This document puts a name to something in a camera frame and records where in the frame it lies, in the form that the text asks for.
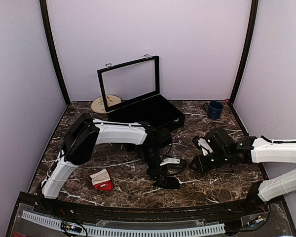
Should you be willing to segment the black white-striped sock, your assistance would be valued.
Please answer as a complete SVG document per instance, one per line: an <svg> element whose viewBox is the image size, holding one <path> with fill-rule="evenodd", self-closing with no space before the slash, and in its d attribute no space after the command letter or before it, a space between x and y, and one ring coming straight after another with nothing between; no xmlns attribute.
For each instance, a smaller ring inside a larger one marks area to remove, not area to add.
<svg viewBox="0 0 296 237"><path fill-rule="evenodd" d="M178 189L180 187L180 182L175 177L167 177L166 178L166 186L167 189Z"/></svg>

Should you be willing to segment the black compartment display box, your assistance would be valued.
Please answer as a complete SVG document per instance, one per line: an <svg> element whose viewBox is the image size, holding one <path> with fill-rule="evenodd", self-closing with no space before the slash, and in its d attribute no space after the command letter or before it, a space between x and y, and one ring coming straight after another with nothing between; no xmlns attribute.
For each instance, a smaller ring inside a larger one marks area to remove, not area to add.
<svg viewBox="0 0 296 237"><path fill-rule="evenodd" d="M110 121L144 121L170 132L184 126L183 112L160 93L159 56L108 63L97 74Z"/></svg>

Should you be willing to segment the red and white sock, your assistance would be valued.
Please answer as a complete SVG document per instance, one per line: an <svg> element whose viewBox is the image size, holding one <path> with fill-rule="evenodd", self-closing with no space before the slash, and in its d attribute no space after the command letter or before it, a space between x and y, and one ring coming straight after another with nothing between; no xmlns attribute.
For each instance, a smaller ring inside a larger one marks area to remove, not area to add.
<svg viewBox="0 0 296 237"><path fill-rule="evenodd" d="M111 180L111 173L109 170L104 168L103 170L90 175L92 186L96 190L101 191L112 191L113 183Z"/></svg>

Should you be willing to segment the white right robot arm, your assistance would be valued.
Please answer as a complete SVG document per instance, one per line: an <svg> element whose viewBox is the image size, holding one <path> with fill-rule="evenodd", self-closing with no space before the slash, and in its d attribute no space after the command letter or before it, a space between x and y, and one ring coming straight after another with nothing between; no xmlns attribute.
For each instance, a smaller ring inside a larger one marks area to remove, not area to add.
<svg viewBox="0 0 296 237"><path fill-rule="evenodd" d="M296 140L270 140L244 136L235 142L223 127L211 129L205 136L192 140L201 155L195 156L191 168L204 174L222 165L264 162L295 163ZM242 210L253 214L261 203L296 190L296 168L270 180L254 183L242 202Z"/></svg>

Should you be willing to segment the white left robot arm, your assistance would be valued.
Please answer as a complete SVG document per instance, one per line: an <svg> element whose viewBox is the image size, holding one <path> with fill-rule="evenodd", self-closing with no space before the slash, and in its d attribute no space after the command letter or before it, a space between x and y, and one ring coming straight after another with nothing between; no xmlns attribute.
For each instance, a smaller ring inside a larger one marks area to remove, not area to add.
<svg viewBox="0 0 296 237"><path fill-rule="evenodd" d="M148 165L147 175L154 185L164 189L178 189L180 183L169 168L185 170L183 159L162 155L160 149L172 142L167 129L158 130L146 122L122 123L92 118L82 114L66 133L56 161L47 172L37 192L43 196L40 206L49 215L56 215L60 205L56 199L64 183L80 165L87 163L95 145L106 143L138 146Z"/></svg>

